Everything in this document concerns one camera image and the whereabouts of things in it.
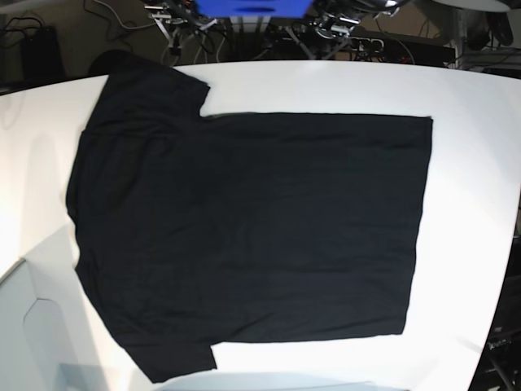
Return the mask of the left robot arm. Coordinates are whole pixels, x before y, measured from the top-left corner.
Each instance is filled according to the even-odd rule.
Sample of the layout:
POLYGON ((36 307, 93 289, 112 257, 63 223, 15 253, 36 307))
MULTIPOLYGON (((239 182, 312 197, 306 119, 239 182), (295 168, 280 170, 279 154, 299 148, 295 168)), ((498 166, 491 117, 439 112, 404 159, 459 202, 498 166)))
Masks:
POLYGON ((352 31, 362 18, 362 13, 351 7, 345 11, 313 10, 284 29, 307 59, 328 60, 350 44, 352 31))

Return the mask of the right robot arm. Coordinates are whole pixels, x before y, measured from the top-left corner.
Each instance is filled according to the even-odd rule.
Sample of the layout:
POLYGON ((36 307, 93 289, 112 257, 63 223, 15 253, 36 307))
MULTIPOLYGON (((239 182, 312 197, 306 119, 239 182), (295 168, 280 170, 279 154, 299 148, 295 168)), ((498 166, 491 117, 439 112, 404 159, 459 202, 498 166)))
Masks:
POLYGON ((206 54, 215 54, 217 49, 210 37, 210 29, 218 19, 199 12, 196 1, 143 1, 149 18, 167 40, 166 52, 180 57, 186 44, 195 40, 206 54))

